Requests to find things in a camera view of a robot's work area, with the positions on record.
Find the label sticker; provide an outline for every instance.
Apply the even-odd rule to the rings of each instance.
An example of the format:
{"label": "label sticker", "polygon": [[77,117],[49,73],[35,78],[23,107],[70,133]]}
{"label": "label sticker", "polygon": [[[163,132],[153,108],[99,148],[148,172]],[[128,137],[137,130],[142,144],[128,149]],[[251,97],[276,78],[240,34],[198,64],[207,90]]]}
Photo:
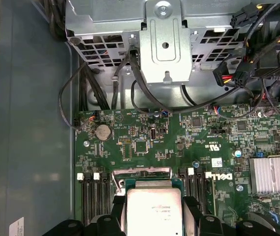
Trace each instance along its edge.
{"label": "label sticker", "polygon": [[222,158],[212,158],[212,167],[213,168],[223,167]]}
{"label": "label sticker", "polygon": [[24,236],[24,218],[15,221],[9,227],[8,236]]}

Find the silver heatsink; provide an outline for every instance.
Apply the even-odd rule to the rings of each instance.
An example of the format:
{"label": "silver heatsink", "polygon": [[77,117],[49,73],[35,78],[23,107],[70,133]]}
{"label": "silver heatsink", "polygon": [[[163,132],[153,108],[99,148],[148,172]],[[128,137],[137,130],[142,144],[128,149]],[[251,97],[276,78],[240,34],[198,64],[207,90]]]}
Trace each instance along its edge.
{"label": "silver heatsink", "polygon": [[280,193],[280,157],[250,159],[253,193]]}

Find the ram slot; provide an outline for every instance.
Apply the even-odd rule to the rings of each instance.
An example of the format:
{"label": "ram slot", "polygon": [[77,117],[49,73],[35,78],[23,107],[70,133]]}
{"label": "ram slot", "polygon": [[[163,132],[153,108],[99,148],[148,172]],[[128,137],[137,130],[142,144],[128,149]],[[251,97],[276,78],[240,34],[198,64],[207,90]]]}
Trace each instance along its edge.
{"label": "ram slot", "polygon": [[190,196],[190,183],[189,183],[189,177],[186,172],[185,168],[179,168],[178,169],[178,176],[181,178],[183,186],[184,186],[184,193],[185,196]]}
{"label": "ram slot", "polygon": [[207,213],[206,179],[204,173],[195,174],[190,178],[190,194],[200,204],[199,209],[203,214]]}
{"label": "ram slot", "polygon": [[93,181],[93,217],[100,215],[100,182],[99,180]]}
{"label": "ram slot", "polygon": [[93,188],[90,180],[82,183],[83,223],[88,226],[93,218],[92,202]]}
{"label": "ram slot", "polygon": [[101,183],[100,200],[101,214],[108,214],[110,212],[110,184],[106,179],[103,179]]}

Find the motherboard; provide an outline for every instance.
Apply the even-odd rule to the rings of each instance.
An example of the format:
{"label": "motherboard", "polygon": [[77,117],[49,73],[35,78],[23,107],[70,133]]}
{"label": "motherboard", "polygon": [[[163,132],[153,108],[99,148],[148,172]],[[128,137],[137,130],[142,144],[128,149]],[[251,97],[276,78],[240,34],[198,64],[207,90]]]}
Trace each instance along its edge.
{"label": "motherboard", "polygon": [[[220,113],[237,117],[249,109],[228,105]],[[204,214],[228,225],[249,212],[280,225],[280,117],[266,116],[270,110],[259,107],[236,120],[220,118],[212,108],[81,112],[80,122],[89,122],[75,134],[76,219],[87,225],[109,213],[113,197],[125,194],[126,178],[172,178]]]}

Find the yellow cable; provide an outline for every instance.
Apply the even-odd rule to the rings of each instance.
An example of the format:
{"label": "yellow cable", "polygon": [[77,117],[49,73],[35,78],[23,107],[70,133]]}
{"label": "yellow cable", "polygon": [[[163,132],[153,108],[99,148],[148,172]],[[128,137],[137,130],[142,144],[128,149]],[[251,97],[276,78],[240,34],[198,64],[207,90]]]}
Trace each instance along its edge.
{"label": "yellow cable", "polygon": [[230,82],[231,80],[232,80],[232,79],[225,80],[225,81],[224,81],[224,84]]}

